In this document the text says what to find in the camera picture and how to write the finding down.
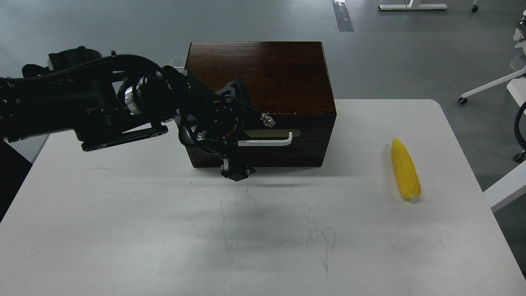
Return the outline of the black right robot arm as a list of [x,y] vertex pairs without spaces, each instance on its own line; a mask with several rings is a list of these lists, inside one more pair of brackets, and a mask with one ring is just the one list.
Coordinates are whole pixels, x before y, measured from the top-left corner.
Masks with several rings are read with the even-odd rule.
[[524,111],[526,109],[526,101],[522,103],[519,107],[518,113],[515,115],[514,119],[514,136],[515,140],[518,142],[519,146],[522,148],[522,152],[515,155],[514,160],[518,163],[521,163],[525,160],[526,157],[526,141],[520,132],[520,120]]

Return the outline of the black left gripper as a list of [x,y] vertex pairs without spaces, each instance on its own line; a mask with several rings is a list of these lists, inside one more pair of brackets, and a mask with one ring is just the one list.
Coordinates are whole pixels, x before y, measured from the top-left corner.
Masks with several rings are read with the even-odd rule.
[[190,144],[220,157],[220,172],[226,179],[238,182],[255,174],[246,158],[238,155],[238,136],[255,126],[273,128],[275,120],[251,105],[248,88],[241,79],[214,92],[190,70],[182,75],[188,82],[189,97],[179,109],[180,128]]

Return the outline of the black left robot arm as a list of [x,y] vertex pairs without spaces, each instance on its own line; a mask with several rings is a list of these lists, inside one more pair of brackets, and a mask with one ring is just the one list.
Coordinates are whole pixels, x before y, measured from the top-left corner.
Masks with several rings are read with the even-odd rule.
[[238,181],[255,173],[239,140],[275,121],[251,106],[240,79],[214,92],[190,70],[138,55],[103,57],[81,46],[48,58],[48,66],[25,65],[22,78],[1,78],[3,140],[73,130],[91,151],[163,135],[174,120],[182,145],[222,159],[223,177]]

